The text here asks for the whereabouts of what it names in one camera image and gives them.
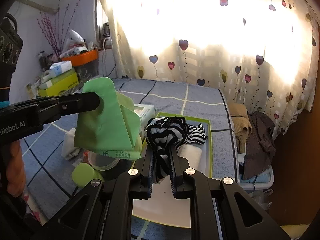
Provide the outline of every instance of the curtain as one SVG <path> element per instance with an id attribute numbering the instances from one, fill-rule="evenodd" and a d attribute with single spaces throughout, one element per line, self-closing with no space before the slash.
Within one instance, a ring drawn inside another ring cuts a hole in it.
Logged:
<path id="1" fill-rule="evenodd" d="M 311 110 L 319 35 L 304 0 L 100 1 L 119 77 L 218 88 L 267 114 L 274 138 Z"/>

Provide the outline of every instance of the metal screw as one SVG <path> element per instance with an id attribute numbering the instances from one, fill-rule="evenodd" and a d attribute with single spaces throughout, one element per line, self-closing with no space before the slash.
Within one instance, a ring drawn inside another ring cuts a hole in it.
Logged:
<path id="1" fill-rule="evenodd" d="M 193 175 L 196 173 L 196 171 L 193 168 L 188 168 L 184 172 L 189 175 Z"/>
<path id="2" fill-rule="evenodd" d="M 139 171 L 137 169 L 131 169 L 128 171 L 129 175 L 136 175 L 136 174 L 138 174 L 138 172 Z"/>
<path id="3" fill-rule="evenodd" d="M 223 182 L 227 185 L 231 185 L 233 183 L 233 179 L 226 177 L 223 179 Z"/>
<path id="4" fill-rule="evenodd" d="M 99 186 L 100 183 L 101 183 L 101 181 L 100 181 L 99 179 L 93 179 L 93 180 L 91 180 L 91 182 L 90 182 L 91 186 L 93 186 L 93 187 Z"/>

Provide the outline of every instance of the orange tray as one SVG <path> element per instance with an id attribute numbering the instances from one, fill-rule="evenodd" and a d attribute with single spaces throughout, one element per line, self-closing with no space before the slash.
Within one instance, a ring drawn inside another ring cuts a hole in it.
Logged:
<path id="1" fill-rule="evenodd" d="M 94 49 L 79 55 L 74 55 L 71 57 L 64 57 L 62 61 L 70 60 L 73 67 L 81 66 L 87 64 L 90 61 L 96 60 L 98 58 L 98 50 Z"/>

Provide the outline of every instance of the white wall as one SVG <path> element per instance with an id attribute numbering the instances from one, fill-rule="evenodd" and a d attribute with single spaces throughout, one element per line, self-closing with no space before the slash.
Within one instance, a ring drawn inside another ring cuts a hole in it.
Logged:
<path id="1" fill-rule="evenodd" d="M 58 0 L 31 0 L 43 6 L 57 8 Z M 65 8 L 70 3 L 68 14 L 65 19 L 65 29 L 68 27 L 70 17 L 77 0 L 61 0 L 60 3 L 60 27 Z M 96 41 L 94 24 L 95 0 L 80 0 L 79 7 L 73 17 L 70 27 L 78 32 L 84 39 Z M 40 65 L 37 54 L 45 50 L 53 52 L 44 35 L 42 34 L 36 18 L 39 11 L 27 5 L 15 2 L 9 10 L 18 22 L 18 34 L 23 40 L 23 48 L 18 59 L 17 68 L 12 75 L 10 88 L 10 103 L 27 100 L 26 85 L 33 83 L 40 73 Z"/>

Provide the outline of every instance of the mattress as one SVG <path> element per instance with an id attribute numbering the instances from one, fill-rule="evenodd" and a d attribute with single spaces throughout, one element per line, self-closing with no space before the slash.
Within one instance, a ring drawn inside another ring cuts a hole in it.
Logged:
<path id="1" fill-rule="evenodd" d="M 212 134 L 212 178 L 231 177 L 239 182 L 233 123 L 226 99 L 219 89 L 186 83 L 114 79 L 115 88 L 134 104 L 153 105 L 158 112 L 208 119 Z M 76 185 L 71 180 L 75 160 L 64 160 L 64 134 L 76 127 L 77 114 L 63 116 L 36 134 L 21 140 L 28 190 L 51 218 L 70 198 Z"/>

